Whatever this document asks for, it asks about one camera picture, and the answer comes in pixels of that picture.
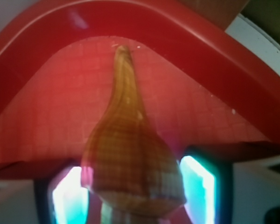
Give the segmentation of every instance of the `shell spire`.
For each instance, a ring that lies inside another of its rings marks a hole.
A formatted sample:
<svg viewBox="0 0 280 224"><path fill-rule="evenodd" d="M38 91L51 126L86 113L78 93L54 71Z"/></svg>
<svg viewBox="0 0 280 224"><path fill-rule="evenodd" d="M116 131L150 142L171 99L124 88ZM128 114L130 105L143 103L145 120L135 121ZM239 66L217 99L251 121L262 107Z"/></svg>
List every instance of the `shell spire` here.
<svg viewBox="0 0 280 224"><path fill-rule="evenodd" d="M185 203L176 158L149 124L126 46L116 50L111 99L89 136L81 166L82 185L108 208L163 217Z"/></svg>

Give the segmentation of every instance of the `brown shell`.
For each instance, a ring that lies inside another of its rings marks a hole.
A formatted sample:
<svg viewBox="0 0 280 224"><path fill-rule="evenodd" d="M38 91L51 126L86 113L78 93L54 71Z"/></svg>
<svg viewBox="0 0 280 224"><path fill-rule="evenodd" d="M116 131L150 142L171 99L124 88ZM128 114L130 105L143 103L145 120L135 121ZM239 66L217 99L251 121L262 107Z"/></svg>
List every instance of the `brown shell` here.
<svg viewBox="0 0 280 224"><path fill-rule="evenodd" d="M184 204L182 175L149 124L128 47L117 48L114 70L109 105L82 158L82 184L114 208L160 217Z"/></svg>

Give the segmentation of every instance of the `white surface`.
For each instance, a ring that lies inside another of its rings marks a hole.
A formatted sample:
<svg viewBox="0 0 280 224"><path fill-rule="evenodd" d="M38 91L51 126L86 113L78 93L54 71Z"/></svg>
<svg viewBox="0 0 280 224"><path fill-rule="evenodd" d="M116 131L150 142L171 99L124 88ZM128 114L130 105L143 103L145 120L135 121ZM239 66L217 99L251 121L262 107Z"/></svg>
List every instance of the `white surface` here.
<svg viewBox="0 0 280 224"><path fill-rule="evenodd" d="M277 164L280 156L233 165L233 224L264 223L266 212L280 206L280 174L268 168Z"/></svg>
<svg viewBox="0 0 280 224"><path fill-rule="evenodd" d="M38 0L0 0L0 31L18 14Z"/></svg>
<svg viewBox="0 0 280 224"><path fill-rule="evenodd" d="M240 42L280 76L280 45L247 18L239 15L226 33Z"/></svg>
<svg viewBox="0 0 280 224"><path fill-rule="evenodd" d="M38 224L32 180L0 180L0 224Z"/></svg>

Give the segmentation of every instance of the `glowing light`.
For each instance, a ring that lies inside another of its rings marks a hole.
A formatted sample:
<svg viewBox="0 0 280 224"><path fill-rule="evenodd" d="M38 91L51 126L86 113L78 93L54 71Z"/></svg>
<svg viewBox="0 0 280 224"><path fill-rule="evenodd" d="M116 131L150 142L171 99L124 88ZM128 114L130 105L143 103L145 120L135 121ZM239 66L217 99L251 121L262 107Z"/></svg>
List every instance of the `glowing light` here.
<svg viewBox="0 0 280 224"><path fill-rule="evenodd" d="M86 223L89 193L81 187L81 168L73 167L53 190L57 224Z"/></svg>
<svg viewBox="0 0 280 224"><path fill-rule="evenodd" d="M191 156L182 158L186 212L193 223L215 223L215 177Z"/></svg>

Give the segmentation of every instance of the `red grid surface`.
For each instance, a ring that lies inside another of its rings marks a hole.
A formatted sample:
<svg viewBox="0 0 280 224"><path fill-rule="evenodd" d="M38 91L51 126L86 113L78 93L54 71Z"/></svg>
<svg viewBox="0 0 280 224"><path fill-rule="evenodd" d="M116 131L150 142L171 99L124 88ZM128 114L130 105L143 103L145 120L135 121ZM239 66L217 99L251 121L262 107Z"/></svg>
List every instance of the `red grid surface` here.
<svg viewBox="0 0 280 224"><path fill-rule="evenodd" d="M148 117L178 158L189 144L268 140L143 44L96 37L54 54L6 107L0 115L0 162L79 158L107 107L119 44L132 50Z"/></svg>

